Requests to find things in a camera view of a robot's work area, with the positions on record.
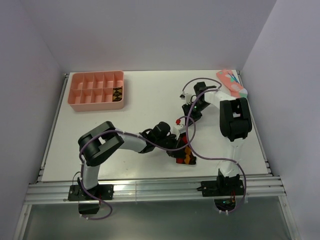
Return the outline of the red yellow argyle sock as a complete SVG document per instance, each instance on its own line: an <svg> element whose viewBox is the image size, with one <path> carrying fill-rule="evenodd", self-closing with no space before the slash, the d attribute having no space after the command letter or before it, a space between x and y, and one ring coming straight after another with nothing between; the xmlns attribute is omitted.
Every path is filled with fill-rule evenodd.
<svg viewBox="0 0 320 240"><path fill-rule="evenodd" d="M187 143L186 134L183 133L177 140L176 148L181 148ZM188 145L180 150L175 151L173 156L175 158L175 162L180 165L196 165L197 163L197 158L193 155L192 150Z"/></svg>

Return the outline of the brown tan argyle sock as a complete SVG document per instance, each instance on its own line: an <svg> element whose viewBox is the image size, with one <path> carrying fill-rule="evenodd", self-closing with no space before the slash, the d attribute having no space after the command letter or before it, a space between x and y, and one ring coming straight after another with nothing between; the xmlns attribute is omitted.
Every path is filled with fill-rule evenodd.
<svg viewBox="0 0 320 240"><path fill-rule="evenodd" d="M112 89L112 101L120 102L123 99L123 87L114 87Z"/></svg>

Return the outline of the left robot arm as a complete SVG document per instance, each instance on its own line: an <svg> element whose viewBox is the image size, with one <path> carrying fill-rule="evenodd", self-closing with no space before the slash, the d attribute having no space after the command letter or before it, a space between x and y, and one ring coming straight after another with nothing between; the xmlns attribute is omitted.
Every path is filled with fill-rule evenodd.
<svg viewBox="0 0 320 240"><path fill-rule="evenodd" d="M81 170L77 181L79 194L86 200L100 196L100 166L117 150L147 154L159 148L172 158L184 159L188 146L185 134L174 134L163 121L137 134L121 131L112 122L106 121L81 136L78 145Z"/></svg>

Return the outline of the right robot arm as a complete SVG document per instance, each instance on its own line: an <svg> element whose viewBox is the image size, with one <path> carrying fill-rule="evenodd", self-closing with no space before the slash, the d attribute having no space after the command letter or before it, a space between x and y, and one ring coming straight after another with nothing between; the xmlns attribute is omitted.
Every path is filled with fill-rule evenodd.
<svg viewBox="0 0 320 240"><path fill-rule="evenodd" d="M202 117L202 111L212 105L219 110L219 129L229 145L227 157L222 157L216 189L222 195L229 194L234 187L240 187L239 161L242 146L252 130L252 119L248 100L245 97L234 97L220 90L219 87L207 86L205 82L198 82L193 87L195 100L192 96L181 95L185 99L182 106L186 116L185 125L194 124Z"/></svg>

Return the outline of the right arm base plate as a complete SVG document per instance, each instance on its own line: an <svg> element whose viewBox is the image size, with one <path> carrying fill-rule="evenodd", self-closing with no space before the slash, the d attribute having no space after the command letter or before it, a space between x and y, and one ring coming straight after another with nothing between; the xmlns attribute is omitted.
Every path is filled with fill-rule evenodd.
<svg viewBox="0 0 320 240"><path fill-rule="evenodd" d="M242 196L244 194L244 184L239 180L235 184L220 184L217 180L201 181L200 186L196 189L201 192L203 197L231 197Z"/></svg>

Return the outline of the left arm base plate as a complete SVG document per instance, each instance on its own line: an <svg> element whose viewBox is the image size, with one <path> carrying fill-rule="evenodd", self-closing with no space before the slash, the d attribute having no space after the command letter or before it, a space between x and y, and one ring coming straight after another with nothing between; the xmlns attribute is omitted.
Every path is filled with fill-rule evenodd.
<svg viewBox="0 0 320 240"><path fill-rule="evenodd" d="M87 192L95 198L99 198L101 200L112 200L114 194L114 185L98 184L97 186L88 189ZM76 184L70 186L67 200L71 202L77 202L94 200L95 198L88 195L80 185Z"/></svg>

